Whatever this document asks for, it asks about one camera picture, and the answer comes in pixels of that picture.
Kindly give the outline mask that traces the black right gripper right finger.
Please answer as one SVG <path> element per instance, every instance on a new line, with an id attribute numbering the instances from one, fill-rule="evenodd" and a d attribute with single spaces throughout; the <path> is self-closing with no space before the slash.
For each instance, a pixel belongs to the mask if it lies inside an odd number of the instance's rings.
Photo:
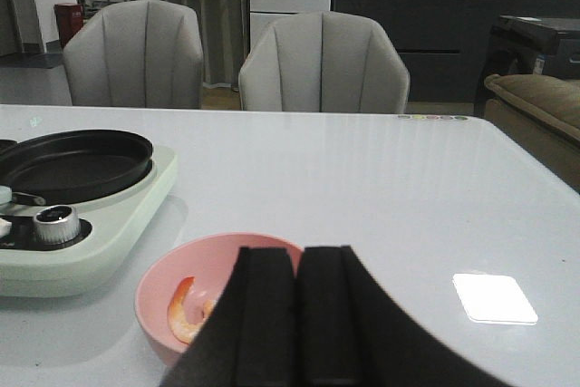
<path id="1" fill-rule="evenodd" d="M 301 386 L 503 383 L 416 323 L 351 247 L 308 247 L 296 286 Z"/>

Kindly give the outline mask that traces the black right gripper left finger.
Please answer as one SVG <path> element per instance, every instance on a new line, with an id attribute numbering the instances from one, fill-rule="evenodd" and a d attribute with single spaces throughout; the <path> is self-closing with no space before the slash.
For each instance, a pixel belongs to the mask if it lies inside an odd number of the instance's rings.
<path id="1" fill-rule="evenodd" d="M 281 247 L 239 249 L 213 314 L 163 386 L 290 386 L 295 275 Z"/>

